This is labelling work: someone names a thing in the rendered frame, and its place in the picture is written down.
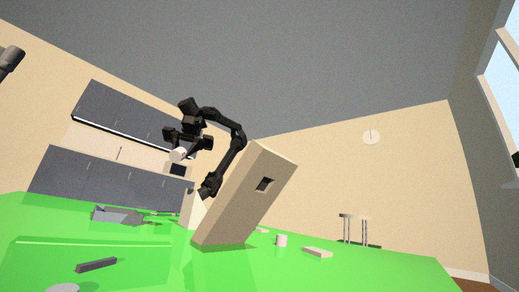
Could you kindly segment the beige cylinder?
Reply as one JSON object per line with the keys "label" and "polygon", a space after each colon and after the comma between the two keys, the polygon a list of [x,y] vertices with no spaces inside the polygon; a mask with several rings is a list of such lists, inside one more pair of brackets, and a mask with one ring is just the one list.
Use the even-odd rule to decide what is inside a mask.
{"label": "beige cylinder", "polygon": [[288,236],[283,234],[277,234],[275,245],[280,247],[287,247]]}

